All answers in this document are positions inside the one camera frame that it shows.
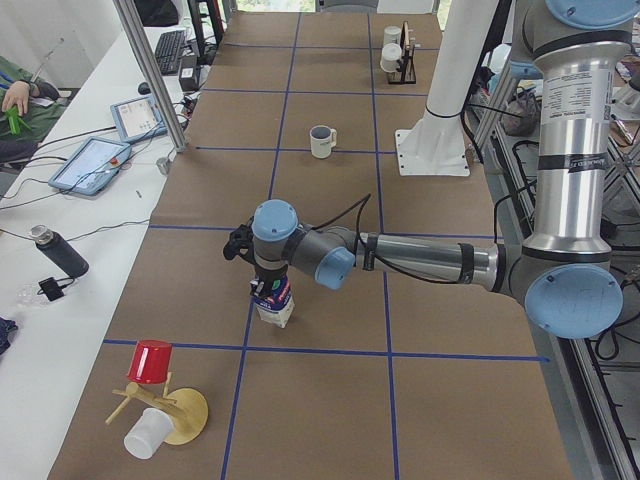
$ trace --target black cylinder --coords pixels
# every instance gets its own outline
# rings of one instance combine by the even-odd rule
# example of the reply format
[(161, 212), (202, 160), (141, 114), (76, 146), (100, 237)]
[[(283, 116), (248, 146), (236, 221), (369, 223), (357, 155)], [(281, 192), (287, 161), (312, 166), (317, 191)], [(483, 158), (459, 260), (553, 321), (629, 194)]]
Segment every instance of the black cylinder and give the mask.
[(67, 241), (57, 232), (52, 232), (44, 225), (31, 229), (31, 238), (36, 242), (36, 248), (66, 273), (69, 278), (81, 277), (89, 264), (76, 252)]

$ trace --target wooden base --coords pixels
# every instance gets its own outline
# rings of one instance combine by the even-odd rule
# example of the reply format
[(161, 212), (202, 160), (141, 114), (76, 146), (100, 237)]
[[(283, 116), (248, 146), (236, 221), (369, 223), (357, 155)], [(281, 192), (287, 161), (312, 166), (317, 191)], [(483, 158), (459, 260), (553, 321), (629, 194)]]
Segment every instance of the wooden base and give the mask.
[(169, 445), (184, 445), (200, 435), (209, 417), (204, 396), (193, 388), (180, 388), (165, 398), (175, 400), (176, 407), (186, 414), (186, 419), (184, 422), (174, 419), (175, 428), (164, 442)]

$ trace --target white mug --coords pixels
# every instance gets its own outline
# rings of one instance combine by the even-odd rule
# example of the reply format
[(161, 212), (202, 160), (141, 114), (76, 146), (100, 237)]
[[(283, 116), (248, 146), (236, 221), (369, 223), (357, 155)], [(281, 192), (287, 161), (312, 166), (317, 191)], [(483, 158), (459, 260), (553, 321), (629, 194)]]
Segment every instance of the white mug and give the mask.
[(402, 58), (402, 47), (397, 43), (387, 43), (382, 47), (382, 59), (380, 68), (387, 73), (393, 73), (398, 69), (398, 60)]
[(338, 132), (326, 125), (316, 125), (309, 130), (311, 142), (311, 155), (316, 158), (327, 158), (331, 155), (331, 149), (336, 146)]
[(124, 437), (124, 446), (136, 458), (147, 460), (173, 431), (171, 417), (157, 408), (145, 408), (142, 416)]
[(402, 29), (400, 27), (396, 27), (395, 25), (389, 25), (388, 27), (385, 27), (382, 46), (384, 47), (387, 43), (400, 44), (401, 33)]

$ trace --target keyboard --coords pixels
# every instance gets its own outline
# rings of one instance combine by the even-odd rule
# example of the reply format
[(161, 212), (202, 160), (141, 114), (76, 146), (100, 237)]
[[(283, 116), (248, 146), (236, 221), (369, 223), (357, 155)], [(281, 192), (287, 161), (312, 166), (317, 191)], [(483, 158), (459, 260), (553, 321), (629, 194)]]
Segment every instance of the keyboard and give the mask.
[(162, 75), (178, 73), (184, 44), (184, 30), (172, 30), (160, 35), (154, 54)]

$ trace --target brown table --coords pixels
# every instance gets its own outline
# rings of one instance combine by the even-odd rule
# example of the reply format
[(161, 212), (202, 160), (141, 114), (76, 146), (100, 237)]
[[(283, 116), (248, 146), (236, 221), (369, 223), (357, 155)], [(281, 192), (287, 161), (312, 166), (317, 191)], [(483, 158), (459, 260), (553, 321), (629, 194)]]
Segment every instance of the brown table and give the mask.
[[(390, 86), (382, 33), (405, 19), (418, 83)], [(334, 292), (290, 270), (282, 330), (251, 310), (251, 267), (222, 257), (267, 198), (318, 224), (369, 192), (365, 231), (489, 244), (480, 165), (468, 178), (398, 174), (394, 131), (422, 116), (440, 41), (431, 15), (233, 18), (50, 478), (572, 478), (549, 360), (513, 300), (361, 271)], [(315, 124), (338, 130), (327, 160), (309, 152)], [(104, 425), (143, 338), (174, 344), (173, 388), (200, 390), (210, 409), (200, 437), (147, 461), (122, 444), (143, 404)]]

